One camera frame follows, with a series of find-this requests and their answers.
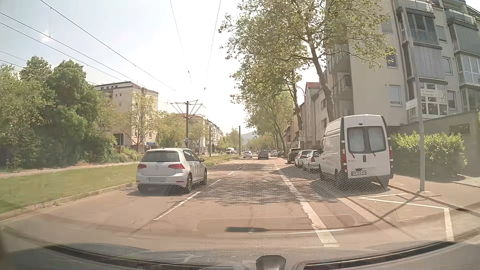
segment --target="rear window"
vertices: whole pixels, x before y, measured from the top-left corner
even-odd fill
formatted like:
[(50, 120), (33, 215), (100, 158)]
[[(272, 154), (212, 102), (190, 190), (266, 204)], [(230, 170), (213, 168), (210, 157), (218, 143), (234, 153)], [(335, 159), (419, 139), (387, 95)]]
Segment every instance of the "rear window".
[(369, 154), (385, 151), (385, 134), (382, 126), (359, 126), (347, 129), (348, 151)]
[(177, 151), (146, 152), (141, 162), (180, 162)]

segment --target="curb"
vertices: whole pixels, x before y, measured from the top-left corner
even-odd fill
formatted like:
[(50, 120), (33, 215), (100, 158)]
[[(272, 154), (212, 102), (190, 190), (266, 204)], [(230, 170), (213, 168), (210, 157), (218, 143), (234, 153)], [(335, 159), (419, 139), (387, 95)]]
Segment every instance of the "curb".
[(120, 185), (116, 185), (116, 186), (112, 186), (112, 187), (106, 187), (106, 188), (102, 188), (102, 189), (98, 189), (98, 190), (94, 190), (94, 191), (80, 193), (80, 194), (76, 194), (76, 195), (72, 195), (72, 196), (68, 196), (68, 197), (64, 197), (64, 198), (59, 198), (59, 199), (56, 199), (56, 200), (53, 200), (53, 201), (44, 202), (44, 203), (41, 203), (41, 204), (30, 205), (30, 206), (27, 206), (27, 207), (24, 207), (24, 208), (21, 208), (21, 209), (16, 209), (16, 210), (12, 210), (12, 211), (0, 214), (0, 221), (4, 221), (4, 220), (7, 220), (7, 219), (11, 219), (11, 218), (14, 218), (14, 217), (25, 215), (25, 214), (37, 211), (39, 209), (49, 208), (49, 207), (52, 207), (52, 206), (59, 206), (61, 204), (67, 203), (67, 202), (76, 201), (78, 199), (82, 199), (82, 198), (86, 198), (86, 197), (90, 197), (90, 196), (95, 196), (95, 195), (99, 195), (99, 194), (106, 193), (106, 192), (109, 192), (109, 191), (119, 190), (119, 189), (123, 189), (123, 188), (126, 188), (126, 187), (132, 187), (132, 186), (135, 186), (135, 182), (120, 184)]

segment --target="van rear door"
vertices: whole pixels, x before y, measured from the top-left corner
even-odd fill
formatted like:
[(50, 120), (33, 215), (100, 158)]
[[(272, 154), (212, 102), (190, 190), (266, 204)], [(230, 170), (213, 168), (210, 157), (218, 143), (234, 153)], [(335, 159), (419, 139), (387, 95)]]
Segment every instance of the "van rear door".
[(349, 178), (390, 174), (386, 128), (380, 115), (345, 117), (346, 158)]

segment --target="dark car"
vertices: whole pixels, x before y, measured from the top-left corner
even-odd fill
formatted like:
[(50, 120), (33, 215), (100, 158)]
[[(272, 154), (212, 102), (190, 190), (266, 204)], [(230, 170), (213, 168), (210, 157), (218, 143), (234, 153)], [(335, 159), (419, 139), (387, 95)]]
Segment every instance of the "dark car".
[(258, 152), (258, 159), (259, 160), (267, 160), (269, 159), (267, 151), (260, 151)]
[(290, 152), (287, 154), (287, 163), (295, 162), (295, 157), (298, 155), (300, 150), (300, 147), (290, 149)]

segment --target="mountain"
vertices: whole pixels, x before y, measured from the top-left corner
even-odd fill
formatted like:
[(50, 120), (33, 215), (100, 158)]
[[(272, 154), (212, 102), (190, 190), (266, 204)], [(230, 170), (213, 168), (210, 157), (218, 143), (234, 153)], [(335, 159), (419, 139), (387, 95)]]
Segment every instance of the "mountain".
[(244, 142), (247, 142), (248, 140), (251, 140), (253, 138), (255, 138), (256, 136), (258, 136), (255, 131), (252, 131), (252, 132), (248, 132), (246, 134), (242, 134), (241, 135), (241, 138)]

